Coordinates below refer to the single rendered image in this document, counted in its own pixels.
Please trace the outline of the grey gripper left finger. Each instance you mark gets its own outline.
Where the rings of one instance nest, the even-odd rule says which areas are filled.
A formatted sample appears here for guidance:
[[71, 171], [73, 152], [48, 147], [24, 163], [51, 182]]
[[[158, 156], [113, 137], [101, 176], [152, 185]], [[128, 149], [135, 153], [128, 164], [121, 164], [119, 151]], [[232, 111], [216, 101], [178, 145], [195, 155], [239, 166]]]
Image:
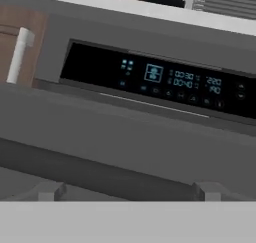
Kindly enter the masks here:
[[59, 201], [65, 193], [65, 183], [43, 182], [27, 192], [5, 198], [5, 201]]

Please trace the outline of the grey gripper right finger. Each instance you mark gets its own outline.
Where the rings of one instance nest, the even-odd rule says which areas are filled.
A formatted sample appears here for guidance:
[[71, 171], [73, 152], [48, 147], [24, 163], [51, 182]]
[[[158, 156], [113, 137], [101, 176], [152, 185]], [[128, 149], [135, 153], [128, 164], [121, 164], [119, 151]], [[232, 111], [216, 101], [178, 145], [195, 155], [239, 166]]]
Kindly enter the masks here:
[[197, 196], [203, 201], [250, 201], [251, 198], [233, 193], [217, 182], [196, 182], [193, 184]]

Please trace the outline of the brown wooden cupboard door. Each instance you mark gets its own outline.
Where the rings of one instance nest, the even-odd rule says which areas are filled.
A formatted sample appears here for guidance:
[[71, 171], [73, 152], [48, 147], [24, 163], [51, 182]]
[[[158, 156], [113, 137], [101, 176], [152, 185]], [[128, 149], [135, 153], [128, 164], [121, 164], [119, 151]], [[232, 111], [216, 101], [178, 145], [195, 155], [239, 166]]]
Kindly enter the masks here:
[[0, 5], [0, 82], [7, 79], [19, 30], [24, 27], [30, 30], [35, 38], [33, 46], [25, 48], [18, 84], [32, 86], [46, 25], [47, 15], [43, 12]]

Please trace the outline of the grey slatted panel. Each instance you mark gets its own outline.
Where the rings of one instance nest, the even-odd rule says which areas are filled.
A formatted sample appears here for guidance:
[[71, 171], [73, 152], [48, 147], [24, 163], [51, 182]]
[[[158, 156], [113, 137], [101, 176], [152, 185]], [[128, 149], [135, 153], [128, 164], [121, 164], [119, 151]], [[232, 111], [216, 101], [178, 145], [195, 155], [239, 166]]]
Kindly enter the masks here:
[[256, 0], [193, 0], [192, 9], [256, 20]]

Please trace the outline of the grey dishwasher door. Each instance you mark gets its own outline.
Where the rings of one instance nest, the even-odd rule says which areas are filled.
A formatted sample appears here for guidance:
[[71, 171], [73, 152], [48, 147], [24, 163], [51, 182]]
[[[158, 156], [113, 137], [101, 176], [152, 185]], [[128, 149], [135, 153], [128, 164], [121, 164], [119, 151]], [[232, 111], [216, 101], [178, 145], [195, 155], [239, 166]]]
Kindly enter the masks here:
[[0, 137], [256, 199], [256, 136], [0, 83]]

